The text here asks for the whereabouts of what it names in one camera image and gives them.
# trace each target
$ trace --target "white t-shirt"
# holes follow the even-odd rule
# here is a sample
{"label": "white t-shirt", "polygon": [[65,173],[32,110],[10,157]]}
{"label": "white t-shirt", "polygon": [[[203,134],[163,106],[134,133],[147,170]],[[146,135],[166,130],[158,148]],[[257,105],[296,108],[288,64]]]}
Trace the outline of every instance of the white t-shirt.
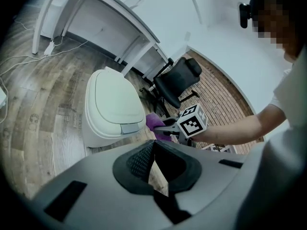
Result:
{"label": "white t-shirt", "polygon": [[[285,71],[283,72],[283,78],[282,78],[282,80],[281,80],[280,82],[282,82],[282,81],[285,79],[285,77],[288,76],[288,74],[289,74],[290,72],[291,72],[291,69],[285,70]],[[277,106],[279,109],[281,109],[281,110],[283,111],[283,109],[282,109],[282,107],[281,107],[281,103],[280,103],[279,100],[277,99],[276,95],[273,96],[273,98],[272,98],[270,104],[271,104],[271,105],[274,105],[274,106]]]}

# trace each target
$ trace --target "trash can lid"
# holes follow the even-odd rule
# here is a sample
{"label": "trash can lid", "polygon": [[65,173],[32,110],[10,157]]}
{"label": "trash can lid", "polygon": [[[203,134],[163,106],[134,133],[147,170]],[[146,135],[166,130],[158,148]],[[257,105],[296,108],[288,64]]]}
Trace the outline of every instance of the trash can lid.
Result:
{"label": "trash can lid", "polygon": [[100,115],[113,124],[141,122],[144,108],[133,85],[124,77],[102,71],[95,84],[95,103]]}

